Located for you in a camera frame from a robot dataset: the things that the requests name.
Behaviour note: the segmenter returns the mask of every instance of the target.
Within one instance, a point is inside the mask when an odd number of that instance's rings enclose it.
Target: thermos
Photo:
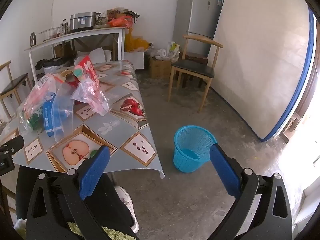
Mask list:
[[[60,24],[60,36],[68,34],[68,22],[63,19],[63,23]]]
[[[36,44],[36,35],[35,33],[31,33],[30,35],[30,47],[35,46]]]

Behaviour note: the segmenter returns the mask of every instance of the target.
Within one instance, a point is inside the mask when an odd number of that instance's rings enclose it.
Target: blue plastic basket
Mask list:
[[[195,171],[210,160],[210,147],[215,143],[215,137],[202,127],[181,127],[174,135],[174,166],[182,172]]]

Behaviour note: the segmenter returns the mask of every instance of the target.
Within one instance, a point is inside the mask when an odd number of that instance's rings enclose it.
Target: yellow plastic bag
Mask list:
[[[137,49],[145,51],[147,48],[149,48],[149,42],[142,38],[133,38],[132,36],[133,28],[129,29],[129,33],[125,35],[124,37],[124,51],[130,52],[135,51]]]

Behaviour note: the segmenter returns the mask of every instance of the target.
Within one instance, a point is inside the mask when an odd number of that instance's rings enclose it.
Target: black chair seat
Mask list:
[[[195,61],[180,59],[177,62],[172,63],[172,66],[189,70],[191,72],[195,72],[206,77],[214,78],[214,69],[212,67]]]
[[[12,80],[9,85],[6,86],[6,88],[1,92],[1,96],[3,96],[5,93],[8,93],[9,91],[11,91],[12,89],[16,88],[17,85],[24,79],[26,79],[28,73],[23,74],[17,78],[15,78],[14,80]]]

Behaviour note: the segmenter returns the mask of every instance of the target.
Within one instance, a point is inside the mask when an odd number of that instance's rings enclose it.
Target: barcode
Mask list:
[[[38,84],[37,84],[37,88],[40,89],[42,88],[42,86],[46,83],[46,81],[48,80],[48,76],[43,76],[39,81],[38,81]]]

